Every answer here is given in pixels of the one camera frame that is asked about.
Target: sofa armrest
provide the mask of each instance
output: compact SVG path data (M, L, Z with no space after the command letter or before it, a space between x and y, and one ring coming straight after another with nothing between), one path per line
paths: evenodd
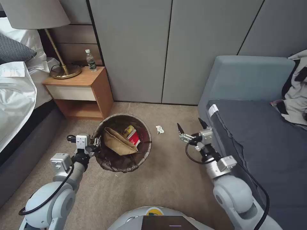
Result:
M206 107L211 99L280 99L294 65L285 57L218 56L199 104Z

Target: carpet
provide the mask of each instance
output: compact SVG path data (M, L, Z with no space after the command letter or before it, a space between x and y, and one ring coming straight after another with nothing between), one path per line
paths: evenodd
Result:
M153 147L147 160L134 172L103 170L93 157L83 174L76 202L65 229L107 229L124 212L141 206L175 209L214 229L232 229L229 218L217 204L213 185L203 165L192 162L179 139L177 122L187 134L201 130L196 106L146 103L114 103L111 113L131 113L149 127ZM55 153L73 154L69 134L92 134L98 121L67 120L27 179L0 209L1 229L18 229L23 217L18 211L41 186L54 176L50 158ZM165 133L157 135L157 125ZM192 157L200 159L190 148Z

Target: trash can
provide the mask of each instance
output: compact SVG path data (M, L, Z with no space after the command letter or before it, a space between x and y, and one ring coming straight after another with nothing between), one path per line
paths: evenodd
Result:
M120 156L105 146L103 138L105 127L121 134L129 125L136 129L141 142L137 146L138 152ZM136 170L146 160L152 146L151 134L147 125L140 118L128 113L117 113L104 119L96 128L92 142L96 137L100 140L100 150L95 153L98 164L103 169L114 172L127 173Z

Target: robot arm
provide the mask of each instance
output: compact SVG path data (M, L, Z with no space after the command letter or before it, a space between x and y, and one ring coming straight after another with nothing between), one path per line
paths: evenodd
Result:
M266 214L264 215L263 209L253 197L252 191L247 183L230 175L232 168L237 165L237 161L233 156L221 157L215 152L211 146L213 139L212 129L207 127L204 121L199 120L204 130L192 136L185 134L178 124L179 138L187 143L187 156L194 162L206 166L207 173L214 184L214 197L226 211L234 229L282 230L275 220ZM194 145L195 149L200 152L202 155L201 162L195 161L189 156L187 152L189 144Z
M25 216L19 230L64 228L67 216L75 203L83 173L97 147L89 144L90 136L87 134L76 137L69 135L67 139L76 143L75 155L71 158L69 154L57 153L51 158L56 172L53 182L38 189L30 197L25 208L19 212Z

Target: crumpled paper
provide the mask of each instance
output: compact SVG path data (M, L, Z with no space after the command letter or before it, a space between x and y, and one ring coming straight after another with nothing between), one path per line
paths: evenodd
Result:
M162 134L162 133L164 133L164 130L162 129L161 126L156 126L156 128L157 128L157 134Z

